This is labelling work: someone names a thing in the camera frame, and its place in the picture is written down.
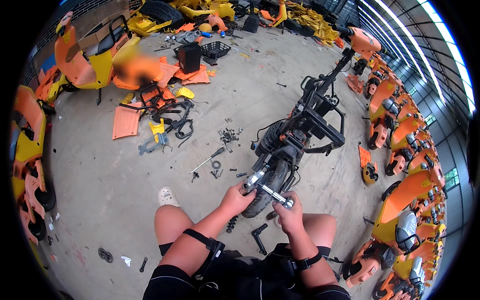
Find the black shorts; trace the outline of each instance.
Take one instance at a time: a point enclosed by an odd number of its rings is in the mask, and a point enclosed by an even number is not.
[[[172,243],[159,245],[164,255]],[[252,260],[248,265],[225,252],[209,265],[210,256],[200,269],[189,277],[171,265],[155,269],[145,291],[144,299],[194,299],[199,296],[210,299],[256,299],[259,292],[264,299],[322,299],[349,300],[348,293],[337,285],[307,290],[299,276],[290,276],[281,260],[291,258],[286,243],[277,244],[263,260]],[[322,256],[328,257],[330,248],[318,247]]]

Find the socket wrench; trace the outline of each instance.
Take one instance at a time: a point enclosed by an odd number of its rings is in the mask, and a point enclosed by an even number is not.
[[[279,193],[273,191],[272,189],[270,189],[269,187],[267,187],[266,185],[260,183],[260,179],[265,175],[265,173],[263,171],[257,171],[255,173],[253,173],[253,175],[251,175],[250,177],[248,177],[242,184],[241,188],[240,188],[240,193],[242,195],[246,195],[248,194],[250,191],[252,191],[253,189],[262,189],[263,191],[265,191],[267,194],[269,194],[270,196],[273,197],[273,201],[276,201],[276,202],[279,202],[281,203],[286,209],[291,209],[292,206],[293,206],[293,200],[288,198],[288,199],[285,199],[284,197],[282,197],[282,195],[280,195]]]

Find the screw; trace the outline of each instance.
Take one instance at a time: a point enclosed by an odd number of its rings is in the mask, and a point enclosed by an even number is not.
[[[144,258],[144,263],[142,264],[142,267],[140,268],[140,273],[143,273],[144,272],[144,268],[145,268],[145,264],[147,263],[147,258],[145,257]]]

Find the corrugated metal wall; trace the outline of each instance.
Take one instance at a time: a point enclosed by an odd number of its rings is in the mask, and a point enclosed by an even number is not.
[[[412,87],[417,89],[412,97],[422,115],[427,117],[432,113],[435,116],[436,120],[430,124],[429,128],[438,151],[442,171],[446,174],[456,168],[458,172],[459,183],[447,190],[446,225],[447,234],[450,233],[450,235],[444,239],[444,252],[438,270],[438,282],[446,273],[458,250],[464,225],[471,217],[473,206],[473,189],[468,182],[465,133],[437,93],[412,69],[398,60],[387,58],[386,61],[393,71],[403,74],[401,80],[408,90]]]

